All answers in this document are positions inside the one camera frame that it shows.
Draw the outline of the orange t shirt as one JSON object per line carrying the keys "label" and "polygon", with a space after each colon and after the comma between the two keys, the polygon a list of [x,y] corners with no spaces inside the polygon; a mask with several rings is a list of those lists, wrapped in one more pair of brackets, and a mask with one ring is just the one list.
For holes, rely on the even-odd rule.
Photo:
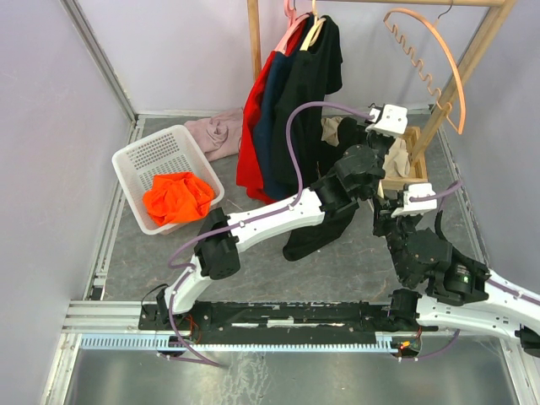
{"label": "orange t shirt", "polygon": [[165,226],[203,219],[214,198],[207,182],[185,171],[155,175],[151,189],[143,195],[143,205],[158,226]]}

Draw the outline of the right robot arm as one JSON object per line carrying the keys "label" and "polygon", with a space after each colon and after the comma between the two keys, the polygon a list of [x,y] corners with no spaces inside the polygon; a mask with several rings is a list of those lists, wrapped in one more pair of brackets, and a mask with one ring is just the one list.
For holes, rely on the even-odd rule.
{"label": "right robot arm", "polygon": [[456,249],[442,231],[418,229],[419,213],[402,203],[374,197],[373,233],[386,240],[401,288],[387,309],[394,328],[410,326],[484,332],[517,342],[539,355],[539,296]]}

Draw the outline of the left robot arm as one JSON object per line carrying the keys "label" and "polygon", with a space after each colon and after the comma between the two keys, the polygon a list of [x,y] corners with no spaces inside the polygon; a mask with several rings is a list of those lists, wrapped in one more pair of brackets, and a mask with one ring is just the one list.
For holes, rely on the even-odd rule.
{"label": "left robot arm", "polygon": [[180,248],[193,249],[190,261],[169,261],[181,275],[157,294],[158,320],[169,329],[181,327],[199,295],[212,282],[237,273],[240,254],[260,242],[289,233],[284,255],[293,262],[339,238],[360,202],[378,192],[394,141],[392,135],[369,128],[323,177],[293,196],[240,213],[212,210],[199,234]]}

